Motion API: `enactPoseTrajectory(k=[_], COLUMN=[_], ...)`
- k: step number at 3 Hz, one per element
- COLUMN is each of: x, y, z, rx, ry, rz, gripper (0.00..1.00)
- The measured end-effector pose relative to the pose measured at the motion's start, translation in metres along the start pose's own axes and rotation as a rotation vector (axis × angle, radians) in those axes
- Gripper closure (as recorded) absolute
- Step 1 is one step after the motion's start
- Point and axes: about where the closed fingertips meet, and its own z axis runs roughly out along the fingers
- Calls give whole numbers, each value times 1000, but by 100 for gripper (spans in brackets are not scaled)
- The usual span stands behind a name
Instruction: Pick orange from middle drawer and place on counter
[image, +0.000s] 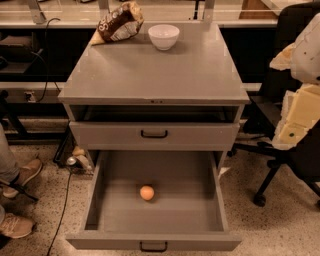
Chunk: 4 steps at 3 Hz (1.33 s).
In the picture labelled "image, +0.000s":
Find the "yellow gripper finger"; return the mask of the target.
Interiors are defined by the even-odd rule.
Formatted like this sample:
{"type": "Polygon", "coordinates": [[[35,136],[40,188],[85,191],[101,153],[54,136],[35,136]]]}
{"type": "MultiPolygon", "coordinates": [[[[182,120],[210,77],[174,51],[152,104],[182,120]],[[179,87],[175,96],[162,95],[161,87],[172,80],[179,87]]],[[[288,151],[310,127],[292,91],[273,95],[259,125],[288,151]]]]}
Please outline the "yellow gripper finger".
{"type": "Polygon", "coordinates": [[[303,84],[296,92],[287,90],[282,102],[281,120],[277,124],[272,146],[279,150],[296,147],[319,120],[319,86],[303,84]]]}
{"type": "Polygon", "coordinates": [[[292,51],[295,47],[294,43],[286,46],[280,53],[278,53],[270,62],[269,67],[275,70],[286,70],[290,68],[292,51]]]}

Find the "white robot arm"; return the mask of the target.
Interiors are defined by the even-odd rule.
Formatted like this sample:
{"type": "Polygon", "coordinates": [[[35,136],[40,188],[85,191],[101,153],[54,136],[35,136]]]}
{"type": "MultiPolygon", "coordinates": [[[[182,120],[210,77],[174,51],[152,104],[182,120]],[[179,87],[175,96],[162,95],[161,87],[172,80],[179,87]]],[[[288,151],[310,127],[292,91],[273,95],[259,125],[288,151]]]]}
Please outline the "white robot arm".
{"type": "Polygon", "coordinates": [[[296,92],[286,91],[272,146],[289,150],[307,135],[320,120],[320,14],[316,14],[294,43],[271,61],[276,70],[290,70],[302,83],[296,92]]]}

